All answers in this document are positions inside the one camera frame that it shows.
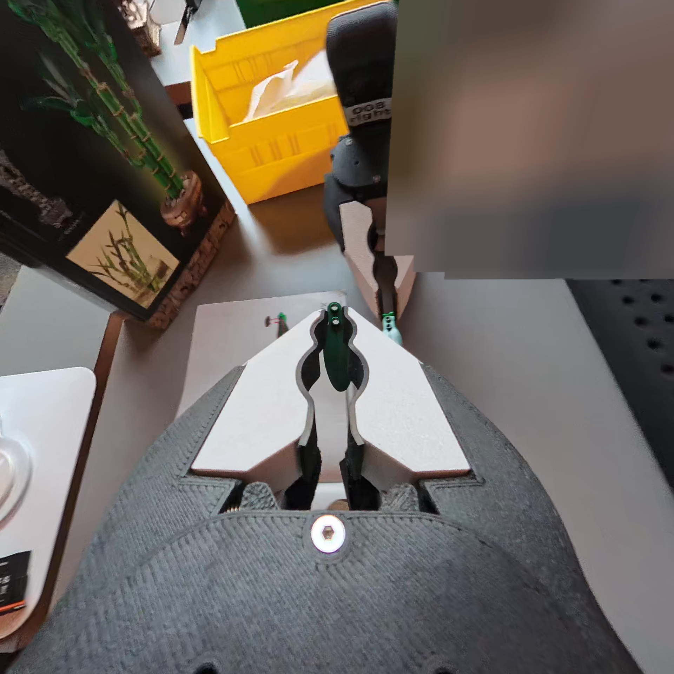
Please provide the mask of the small black battery pack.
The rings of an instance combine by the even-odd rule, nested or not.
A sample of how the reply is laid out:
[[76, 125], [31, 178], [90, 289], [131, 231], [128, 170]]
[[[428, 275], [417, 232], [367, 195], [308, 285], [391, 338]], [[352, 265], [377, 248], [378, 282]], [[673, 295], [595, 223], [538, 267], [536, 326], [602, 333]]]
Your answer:
[[1, 616], [26, 605], [30, 557], [31, 551], [22, 551], [1, 558]]

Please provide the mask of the black metal tool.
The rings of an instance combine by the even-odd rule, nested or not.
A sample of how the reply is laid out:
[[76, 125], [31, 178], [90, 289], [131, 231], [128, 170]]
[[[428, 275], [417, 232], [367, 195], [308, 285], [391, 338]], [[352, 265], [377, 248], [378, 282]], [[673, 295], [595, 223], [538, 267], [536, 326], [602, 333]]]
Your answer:
[[174, 38], [174, 46], [183, 43], [191, 19], [199, 11], [202, 1], [184, 1], [185, 6], [179, 22], [179, 27]]

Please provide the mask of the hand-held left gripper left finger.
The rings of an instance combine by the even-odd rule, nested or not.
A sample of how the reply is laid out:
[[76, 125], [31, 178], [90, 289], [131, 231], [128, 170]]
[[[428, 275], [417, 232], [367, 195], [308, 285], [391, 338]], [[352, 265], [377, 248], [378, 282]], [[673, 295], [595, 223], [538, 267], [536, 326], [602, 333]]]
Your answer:
[[239, 368], [192, 465], [199, 476], [263, 483], [287, 510], [309, 510], [322, 469], [312, 387], [327, 311], [310, 313]]

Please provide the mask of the black lego set box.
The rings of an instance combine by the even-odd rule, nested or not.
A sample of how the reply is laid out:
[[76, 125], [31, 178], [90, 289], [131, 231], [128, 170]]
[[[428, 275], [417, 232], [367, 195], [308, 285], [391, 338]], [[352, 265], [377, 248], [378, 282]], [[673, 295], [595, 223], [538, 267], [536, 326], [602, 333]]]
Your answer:
[[1, 2], [1, 251], [165, 330], [234, 210], [118, 1]]

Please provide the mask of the dark green lego leaf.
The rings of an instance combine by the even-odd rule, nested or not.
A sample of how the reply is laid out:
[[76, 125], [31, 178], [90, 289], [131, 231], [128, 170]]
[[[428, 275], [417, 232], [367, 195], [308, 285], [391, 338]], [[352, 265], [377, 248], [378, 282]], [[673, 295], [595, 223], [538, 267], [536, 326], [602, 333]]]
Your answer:
[[331, 302], [326, 308], [324, 365], [333, 388], [345, 392], [350, 385], [349, 341], [352, 326], [340, 303]]

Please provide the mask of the black perforated chair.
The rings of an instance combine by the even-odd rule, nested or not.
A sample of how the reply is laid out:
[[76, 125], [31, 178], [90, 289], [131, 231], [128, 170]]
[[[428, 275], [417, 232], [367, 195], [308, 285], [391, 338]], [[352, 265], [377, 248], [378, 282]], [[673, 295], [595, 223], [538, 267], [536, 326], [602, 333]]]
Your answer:
[[673, 490], [673, 280], [567, 280]]

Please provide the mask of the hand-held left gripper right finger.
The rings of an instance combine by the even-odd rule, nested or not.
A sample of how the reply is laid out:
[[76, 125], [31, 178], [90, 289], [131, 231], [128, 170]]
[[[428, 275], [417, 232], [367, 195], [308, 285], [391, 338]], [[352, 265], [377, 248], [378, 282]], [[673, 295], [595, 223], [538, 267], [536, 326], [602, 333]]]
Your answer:
[[399, 484], [471, 477], [471, 466], [424, 366], [353, 308], [348, 448], [341, 474], [351, 510], [377, 510]]

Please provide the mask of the green plastic bin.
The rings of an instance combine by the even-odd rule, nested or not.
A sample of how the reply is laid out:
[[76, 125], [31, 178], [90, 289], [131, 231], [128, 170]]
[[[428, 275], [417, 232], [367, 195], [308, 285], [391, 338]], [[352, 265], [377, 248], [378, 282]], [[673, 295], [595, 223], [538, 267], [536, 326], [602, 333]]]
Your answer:
[[340, 4], [343, 1], [236, 1], [246, 28]]

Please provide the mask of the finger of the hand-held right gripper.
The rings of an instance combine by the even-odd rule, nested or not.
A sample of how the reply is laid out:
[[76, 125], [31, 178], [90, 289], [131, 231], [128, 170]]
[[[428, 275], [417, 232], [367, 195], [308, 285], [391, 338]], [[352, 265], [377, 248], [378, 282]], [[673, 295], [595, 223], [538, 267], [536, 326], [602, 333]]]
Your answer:
[[340, 205], [344, 257], [368, 308], [379, 322], [390, 312], [390, 262], [370, 246], [372, 211], [358, 201]]
[[386, 256], [389, 280], [385, 283], [389, 304], [396, 320], [404, 312], [417, 276], [414, 256]]

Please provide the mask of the lego instruction booklet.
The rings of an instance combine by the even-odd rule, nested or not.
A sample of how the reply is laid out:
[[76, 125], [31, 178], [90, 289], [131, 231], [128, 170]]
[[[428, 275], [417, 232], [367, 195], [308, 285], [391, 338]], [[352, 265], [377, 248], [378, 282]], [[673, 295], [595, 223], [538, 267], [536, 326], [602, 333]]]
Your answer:
[[[237, 300], [200, 305], [191, 334], [187, 372], [175, 417], [179, 417], [224, 375], [276, 340], [280, 313], [288, 328], [311, 312], [336, 301], [350, 306], [345, 291], [313, 292], [285, 297]], [[322, 473], [312, 510], [346, 509], [346, 492], [339, 462], [346, 452], [346, 393], [336, 392], [319, 358], [320, 377], [311, 389], [316, 405], [317, 441]]]

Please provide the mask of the white tray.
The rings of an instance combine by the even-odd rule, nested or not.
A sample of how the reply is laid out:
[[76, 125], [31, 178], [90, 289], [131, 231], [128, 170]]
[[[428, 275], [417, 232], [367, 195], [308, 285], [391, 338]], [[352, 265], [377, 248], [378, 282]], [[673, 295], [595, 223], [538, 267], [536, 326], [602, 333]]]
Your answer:
[[1, 644], [45, 594], [97, 382], [73, 367], [1, 377], [1, 557], [31, 551], [26, 605], [1, 616]]

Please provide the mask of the white plastic bag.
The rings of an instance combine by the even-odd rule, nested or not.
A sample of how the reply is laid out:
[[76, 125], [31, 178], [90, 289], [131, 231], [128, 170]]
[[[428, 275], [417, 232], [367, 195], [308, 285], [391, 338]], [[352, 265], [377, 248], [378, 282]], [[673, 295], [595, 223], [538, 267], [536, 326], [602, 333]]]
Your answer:
[[249, 97], [242, 123], [248, 123], [269, 114], [334, 98], [340, 99], [333, 80], [326, 49], [317, 51], [308, 62], [299, 67], [295, 59], [282, 70], [256, 84]]

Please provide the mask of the yellow plastic bin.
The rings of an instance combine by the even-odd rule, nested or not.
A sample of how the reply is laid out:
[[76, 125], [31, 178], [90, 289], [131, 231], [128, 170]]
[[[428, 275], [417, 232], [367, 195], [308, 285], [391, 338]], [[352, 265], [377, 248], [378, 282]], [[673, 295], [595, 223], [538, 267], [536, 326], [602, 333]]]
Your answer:
[[217, 38], [209, 51], [191, 47], [196, 133], [246, 204], [318, 185], [330, 170], [347, 131], [336, 95], [244, 120], [255, 86], [324, 48], [330, 18], [325, 7]]

